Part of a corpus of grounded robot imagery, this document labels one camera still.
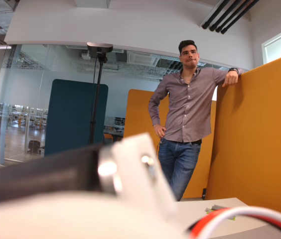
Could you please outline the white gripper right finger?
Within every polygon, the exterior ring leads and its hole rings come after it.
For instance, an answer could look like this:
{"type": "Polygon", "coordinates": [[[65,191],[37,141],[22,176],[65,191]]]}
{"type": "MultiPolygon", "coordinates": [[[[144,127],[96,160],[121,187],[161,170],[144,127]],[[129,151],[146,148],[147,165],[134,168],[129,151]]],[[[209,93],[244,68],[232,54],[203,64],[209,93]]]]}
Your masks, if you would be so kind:
{"type": "Polygon", "coordinates": [[[112,157],[120,179],[115,181],[118,197],[151,215],[173,219],[176,198],[161,169],[151,136],[141,133],[114,143],[112,157]]]}

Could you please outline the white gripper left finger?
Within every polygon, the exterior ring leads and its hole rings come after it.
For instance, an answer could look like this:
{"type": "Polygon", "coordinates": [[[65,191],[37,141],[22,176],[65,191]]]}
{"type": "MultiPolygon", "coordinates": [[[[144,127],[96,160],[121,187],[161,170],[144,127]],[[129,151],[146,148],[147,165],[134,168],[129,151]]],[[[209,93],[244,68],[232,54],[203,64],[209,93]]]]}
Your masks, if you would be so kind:
{"type": "Polygon", "coordinates": [[[0,239],[185,239],[157,214],[98,193],[60,192],[0,202],[0,239]]]}

